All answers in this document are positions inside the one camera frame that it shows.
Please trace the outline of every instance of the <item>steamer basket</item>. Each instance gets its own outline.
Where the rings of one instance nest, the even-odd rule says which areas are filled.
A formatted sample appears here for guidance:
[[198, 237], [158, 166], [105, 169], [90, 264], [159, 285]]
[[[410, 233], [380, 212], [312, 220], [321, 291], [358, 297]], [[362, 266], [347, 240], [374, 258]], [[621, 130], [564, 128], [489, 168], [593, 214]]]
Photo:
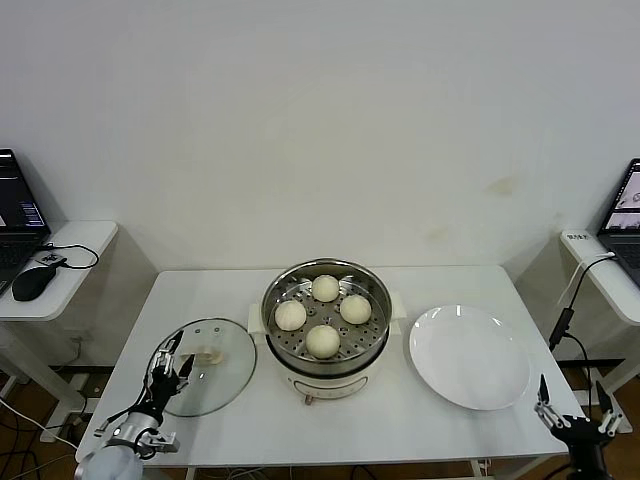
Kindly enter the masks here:
[[[334, 276], [340, 294], [333, 302], [313, 298], [311, 283], [320, 275]], [[371, 318], [362, 325], [347, 323], [340, 316], [340, 304], [348, 295], [358, 294], [371, 304]], [[300, 302], [307, 321], [293, 332], [280, 330], [275, 322], [278, 305], [287, 300]], [[369, 365], [384, 349], [389, 335], [391, 299], [382, 281], [360, 265], [323, 258], [296, 265], [279, 275], [262, 300], [262, 322], [273, 354], [292, 370], [316, 378], [339, 378]], [[320, 360], [306, 348], [306, 336], [317, 325], [331, 325], [340, 334], [340, 349], [333, 357]]]

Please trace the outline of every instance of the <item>laptop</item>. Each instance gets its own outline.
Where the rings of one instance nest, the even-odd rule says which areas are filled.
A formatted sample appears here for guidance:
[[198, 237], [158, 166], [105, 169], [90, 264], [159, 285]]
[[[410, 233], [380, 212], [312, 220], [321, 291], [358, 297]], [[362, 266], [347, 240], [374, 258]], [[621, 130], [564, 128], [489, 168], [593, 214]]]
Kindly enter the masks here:
[[13, 151], [0, 149], [0, 294], [50, 233]]
[[640, 286], [640, 158], [631, 162], [598, 239]]

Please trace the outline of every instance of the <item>white plate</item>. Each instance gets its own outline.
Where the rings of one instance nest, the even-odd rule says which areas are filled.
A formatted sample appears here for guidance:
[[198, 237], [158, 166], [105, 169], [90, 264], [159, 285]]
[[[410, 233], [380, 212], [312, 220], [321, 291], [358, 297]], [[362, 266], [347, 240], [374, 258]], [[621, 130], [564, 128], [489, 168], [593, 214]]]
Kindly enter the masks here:
[[473, 410], [513, 405], [529, 385], [529, 357], [513, 331], [473, 307], [446, 305], [413, 325], [409, 349], [425, 381]]

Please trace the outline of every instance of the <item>wooden floor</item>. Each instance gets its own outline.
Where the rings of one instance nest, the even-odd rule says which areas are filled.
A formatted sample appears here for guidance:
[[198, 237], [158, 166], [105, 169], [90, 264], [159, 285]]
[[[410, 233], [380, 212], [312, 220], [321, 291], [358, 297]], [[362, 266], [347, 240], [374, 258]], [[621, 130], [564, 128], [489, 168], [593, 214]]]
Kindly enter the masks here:
[[[584, 378], [579, 370], [565, 369], [563, 372], [574, 389], [584, 388]], [[83, 393], [89, 396], [100, 396], [107, 380], [108, 375], [91, 375]], [[607, 466], [616, 480], [638, 480], [640, 479], [640, 380], [636, 378], [630, 381], [616, 392], [616, 398], [636, 430], [632, 434], [618, 435], [613, 443], [607, 447], [605, 451]], [[9, 402], [24, 414], [41, 421], [41, 423], [48, 417], [55, 406], [54, 399], [33, 382], [16, 386], [9, 396]], [[599, 415], [597, 409], [594, 410], [594, 414]], [[6, 408], [0, 409], [0, 423], [15, 427], [15, 421], [11, 412]], [[22, 419], [19, 420], [19, 424], [24, 429], [33, 428], [32, 425]], [[82, 437], [85, 428], [86, 423], [80, 423], [72, 428], [65, 428], [65, 436], [73, 443], [77, 443]], [[73, 478], [76, 462], [71, 447], [61, 442], [54, 444], [40, 443], [39, 434], [36, 432], [19, 432], [16, 435], [15, 431], [0, 425], [0, 472], [4, 469], [4, 473], [0, 474], [0, 480], [11, 480], [15, 475], [20, 474], [20, 472], [26, 472], [34, 466], [31, 455], [7, 455], [13, 449], [14, 442], [16, 442], [16, 451], [31, 449], [37, 455], [40, 465], [63, 455], [69, 455], [42, 469], [40, 471], [42, 480], [69, 480]], [[553, 458], [522, 478], [523, 480], [541, 480], [547, 473], [555, 467], [566, 463], [566, 461], [567, 459], [563, 457]], [[492, 469], [498, 468], [503, 464], [504, 461], [494, 461]], [[371, 465], [367, 466], [367, 469], [378, 480], [471, 476], [471, 469], [466, 462]], [[166, 469], [163, 472], [169, 478], [175, 480], [184, 478], [185, 474], [184, 469]], [[202, 480], [207, 478], [224, 479], [227, 475], [228, 472], [225, 469], [202, 469], [198, 470], [196, 478]], [[293, 480], [371, 480], [372, 478], [365, 469], [358, 468], [353, 471], [351, 466], [295, 467], [291, 472], [289, 468], [265, 468], [254, 475], [256, 475], [255, 479], [261, 480], [265, 480], [265, 478], [269, 480], [290, 480], [290, 478], [293, 478]], [[36, 480], [37, 476], [32, 473], [21, 478]], [[565, 476], [559, 475], [557, 478], [564, 479]]]

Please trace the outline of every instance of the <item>white shelf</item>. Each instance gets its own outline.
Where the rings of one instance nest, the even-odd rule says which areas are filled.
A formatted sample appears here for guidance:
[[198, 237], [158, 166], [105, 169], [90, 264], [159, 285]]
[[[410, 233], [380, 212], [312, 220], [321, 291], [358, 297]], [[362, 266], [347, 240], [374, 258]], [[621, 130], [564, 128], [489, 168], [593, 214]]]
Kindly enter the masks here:
[[[72, 221], [51, 225], [52, 234], [46, 240], [56, 245], [85, 245], [101, 255], [113, 239], [118, 226], [108, 221]], [[60, 250], [70, 265], [87, 265], [94, 257], [81, 249]], [[31, 260], [24, 268], [42, 266]], [[0, 295], [0, 320], [15, 322], [44, 322], [58, 317], [76, 293], [91, 270], [70, 270], [59, 268], [46, 290], [35, 300], [17, 302], [13, 299], [11, 287]]]
[[[565, 230], [560, 238], [578, 262], [594, 261], [594, 255], [609, 251], [586, 230]], [[599, 263], [589, 269], [587, 275], [623, 321], [640, 325], [640, 288], [618, 263]]]

